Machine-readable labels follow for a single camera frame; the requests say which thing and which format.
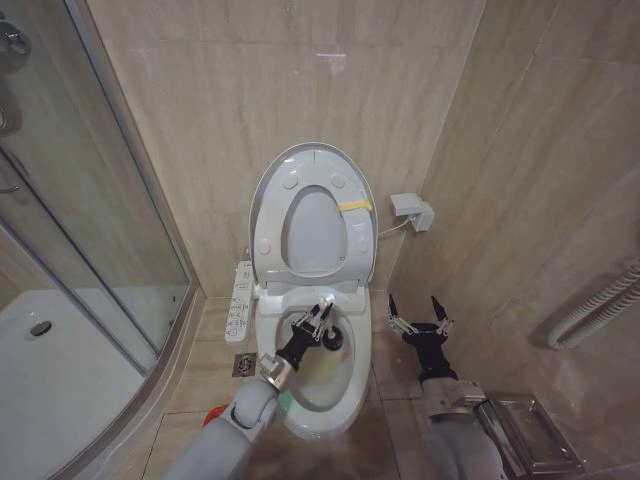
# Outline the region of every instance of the bidet control panel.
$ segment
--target bidet control panel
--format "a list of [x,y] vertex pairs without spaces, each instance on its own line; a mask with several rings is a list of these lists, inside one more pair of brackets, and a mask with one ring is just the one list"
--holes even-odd
[[233,283],[227,328],[224,332],[224,341],[227,345],[238,345],[247,339],[253,305],[252,296],[253,269],[250,260],[243,260],[238,263],[236,279]]

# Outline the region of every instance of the toilet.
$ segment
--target toilet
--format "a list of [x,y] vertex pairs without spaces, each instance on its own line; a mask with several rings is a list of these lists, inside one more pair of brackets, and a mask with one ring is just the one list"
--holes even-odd
[[284,424],[306,440],[331,439],[358,416],[371,364],[371,305],[378,223],[371,189],[356,164],[322,143],[296,145],[269,166],[251,205],[258,356],[273,356],[291,322],[333,302],[337,351],[305,353],[280,394]]

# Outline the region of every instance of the white hose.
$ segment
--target white hose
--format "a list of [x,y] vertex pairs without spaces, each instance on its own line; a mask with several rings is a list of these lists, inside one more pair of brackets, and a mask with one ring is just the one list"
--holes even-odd
[[[618,280],[600,290],[563,318],[551,333],[549,333],[547,344],[555,350],[573,348],[585,338],[607,325],[639,299],[640,260],[632,264]],[[587,318],[598,309],[600,310],[591,318]],[[585,320],[583,325],[571,332],[567,338],[560,341],[560,337],[583,320]]]
[[381,232],[378,232],[378,236],[381,237],[382,235],[386,235],[389,232],[393,232],[394,230],[398,230],[399,228],[404,227],[407,223],[409,223],[411,221],[410,217],[407,217],[407,219],[402,222],[400,225],[396,225],[395,227],[392,228],[387,228],[386,230],[383,230]]

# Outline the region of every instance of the yellow tape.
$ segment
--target yellow tape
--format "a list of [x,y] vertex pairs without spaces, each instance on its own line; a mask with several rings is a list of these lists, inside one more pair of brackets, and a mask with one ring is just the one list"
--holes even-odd
[[348,212],[349,210],[355,210],[356,208],[366,208],[367,210],[373,210],[373,205],[369,200],[356,200],[355,202],[341,203],[338,205],[338,210],[341,212]]

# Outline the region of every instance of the metal tray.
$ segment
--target metal tray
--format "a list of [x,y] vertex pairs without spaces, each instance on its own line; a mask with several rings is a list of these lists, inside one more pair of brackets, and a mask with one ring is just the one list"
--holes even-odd
[[536,397],[494,394],[488,403],[478,409],[480,419],[516,478],[583,471],[582,462]]

